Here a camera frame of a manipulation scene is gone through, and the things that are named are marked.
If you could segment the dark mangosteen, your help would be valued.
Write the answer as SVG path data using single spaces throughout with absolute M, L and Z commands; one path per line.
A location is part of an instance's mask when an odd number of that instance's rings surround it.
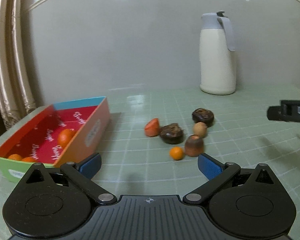
M 178 123 L 172 123 L 163 126 L 160 130 L 159 136 L 167 144 L 180 144 L 184 139 L 184 132 Z
M 195 123 L 203 122 L 207 127 L 213 125 L 215 116 L 211 110 L 198 108 L 192 112 L 192 120 Z

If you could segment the orange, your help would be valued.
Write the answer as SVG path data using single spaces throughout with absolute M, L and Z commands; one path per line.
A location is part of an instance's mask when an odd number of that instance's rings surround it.
M 33 157 L 25 157 L 21 161 L 28 162 L 28 163 L 36 163 L 37 162 L 37 160 L 34 159 Z
M 10 160 L 22 161 L 23 157 L 19 154 L 11 154 L 8 156 Z
M 75 134 L 76 132 L 73 129 L 62 130 L 57 138 L 58 145 L 61 146 L 61 148 L 65 148 Z

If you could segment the beige satin curtain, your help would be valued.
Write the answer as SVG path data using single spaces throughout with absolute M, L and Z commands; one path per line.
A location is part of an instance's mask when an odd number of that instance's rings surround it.
M 23 52 L 21 0 L 0 0 L 0 114 L 5 128 L 35 109 Z

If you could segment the brown cup-shaped fruit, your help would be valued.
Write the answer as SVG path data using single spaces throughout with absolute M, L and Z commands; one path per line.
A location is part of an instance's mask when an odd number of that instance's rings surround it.
M 190 157 L 198 157 L 204 152 L 204 141 L 200 136 L 193 134 L 185 142 L 185 154 Z

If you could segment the red strawberry piece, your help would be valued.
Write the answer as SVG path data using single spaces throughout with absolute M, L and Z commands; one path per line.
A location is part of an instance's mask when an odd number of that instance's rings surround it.
M 144 127 L 144 132 L 147 137 L 156 137 L 160 134 L 160 123 L 158 118 L 150 120 Z

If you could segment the tan round longan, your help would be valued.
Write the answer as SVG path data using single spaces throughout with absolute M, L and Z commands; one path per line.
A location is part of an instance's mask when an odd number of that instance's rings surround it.
M 193 134 L 204 138 L 207 135 L 207 125 L 204 122 L 198 122 L 194 124 Z

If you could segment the colourful cardboard box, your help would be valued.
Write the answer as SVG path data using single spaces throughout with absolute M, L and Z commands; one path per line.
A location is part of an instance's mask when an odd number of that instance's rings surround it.
M 105 96 L 54 103 L 37 113 L 0 146 L 0 170 L 12 182 L 18 182 L 34 163 L 8 159 L 11 154 L 33 157 L 46 167 L 79 163 L 92 155 L 110 120 Z M 64 129 L 76 134 L 65 148 L 57 138 Z

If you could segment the cream thermos jug grey lid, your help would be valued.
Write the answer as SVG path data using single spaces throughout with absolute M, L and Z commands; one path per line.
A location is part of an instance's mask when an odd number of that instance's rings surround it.
M 200 88 L 213 95 L 236 90 L 235 37 L 224 11 L 202 14 L 199 39 Z

